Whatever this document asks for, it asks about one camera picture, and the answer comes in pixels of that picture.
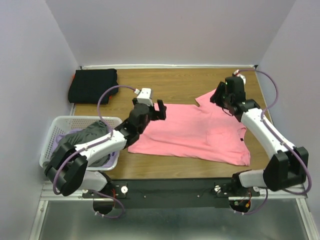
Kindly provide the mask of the pink t shirt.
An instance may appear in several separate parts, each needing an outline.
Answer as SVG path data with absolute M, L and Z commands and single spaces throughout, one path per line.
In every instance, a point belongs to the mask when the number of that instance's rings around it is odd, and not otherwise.
M 213 93 L 197 97 L 196 105 L 166 104 L 166 119 L 151 121 L 128 152 L 249 166 L 247 129 L 210 102 Z

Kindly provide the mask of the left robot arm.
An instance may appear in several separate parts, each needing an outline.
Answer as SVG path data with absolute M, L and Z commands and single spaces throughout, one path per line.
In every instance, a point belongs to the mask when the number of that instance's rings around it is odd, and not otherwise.
M 67 142 L 58 147 L 44 170 L 53 184 L 53 192 L 66 197 L 77 190 L 88 190 L 101 198 L 107 197 L 111 191 L 109 178 L 87 168 L 95 161 L 133 145 L 151 121 L 165 120 L 166 106 L 160 99 L 157 106 L 136 102 L 128 118 L 108 134 L 83 144 Z

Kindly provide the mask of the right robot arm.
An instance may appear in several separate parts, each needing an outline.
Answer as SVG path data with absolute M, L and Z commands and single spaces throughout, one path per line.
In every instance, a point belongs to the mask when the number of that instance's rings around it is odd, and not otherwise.
M 241 196 L 251 187 L 273 192 L 287 190 L 307 181 L 308 151 L 288 141 L 265 117 L 258 103 L 246 98 L 245 81 L 240 74 L 221 81 L 210 102 L 227 110 L 251 131 L 269 157 L 264 169 L 233 174 L 230 191 L 234 195 Z

